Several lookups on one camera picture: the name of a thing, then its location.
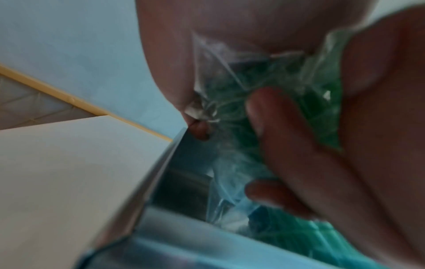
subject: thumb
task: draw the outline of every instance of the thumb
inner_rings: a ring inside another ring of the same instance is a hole
[[[403,268],[417,259],[345,160],[316,143],[293,102],[261,89],[247,102],[265,163],[314,212],[364,253]]]

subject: green object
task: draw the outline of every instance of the green object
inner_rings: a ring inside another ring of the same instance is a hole
[[[275,178],[264,165],[259,142],[245,112],[252,91],[274,87],[289,95],[316,139],[339,148],[342,99],[340,59],[352,31],[329,34],[313,55],[290,52],[278,57],[249,53],[208,39],[195,39],[196,91],[214,128],[219,157],[207,219],[227,230],[252,236],[286,250],[346,269],[382,268],[358,253],[329,223],[300,220],[285,212],[254,205],[244,186]],[[249,225],[243,218],[249,219]]]

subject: wooden trim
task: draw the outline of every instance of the wooden trim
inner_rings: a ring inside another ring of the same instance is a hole
[[[75,96],[73,96],[73,95],[71,95],[71,94],[69,94],[69,93],[67,93],[63,90],[57,89],[57,88],[55,88],[55,87],[53,87],[53,86],[51,86],[47,83],[44,83],[44,82],[42,82],[38,79],[35,79],[35,78],[32,78],[32,77],[27,76],[25,74],[22,74],[22,73],[20,73],[16,70],[13,70],[13,69],[8,68],[6,66],[0,65],[0,75],[3,75],[7,78],[18,81],[18,82],[25,84],[25,85],[27,85],[31,88],[39,90],[39,91],[41,91],[45,94],[56,97],[57,99],[60,99],[60,100],[67,102],[67,103],[70,103],[73,106],[76,106],[76,107],[83,109],[87,112],[90,112],[92,114],[95,114],[96,116],[106,116],[106,115],[108,115],[108,116],[114,117],[114,118],[116,118],[120,121],[123,121],[125,123],[128,123],[130,125],[133,125],[133,126],[139,128],[139,129],[141,129],[145,132],[148,132],[148,133],[150,133],[154,136],[157,136],[161,139],[164,139],[164,140],[167,140],[167,141],[172,141],[172,139],[170,139],[169,137],[166,137],[166,136],[164,136],[160,133],[152,131],[152,130],[150,130],[150,129],[144,127],[144,126],[141,126],[137,123],[134,123],[132,121],[126,120],[126,119],[119,117],[115,114],[112,114],[109,111],[102,109],[98,106],[92,105],[92,104],[88,103],[87,101],[85,101],[83,99],[77,98],[77,97],[75,97]]]

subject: hand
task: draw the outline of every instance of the hand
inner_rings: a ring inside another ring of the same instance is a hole
[[[243,39],[270,53],[311,50],[334,27],[360,20],[375,0],[136,0],[140,36],[152,76],[207,139],[208,125],[184,114],[194,99],[192,32]]]
[[[392,268],[425,268],[425,7],[355,36],[342,61],[343,153],[317,144],[288,98],[255,92],[247,113],[281,183],[258,180],[261,203],[330,221]]]

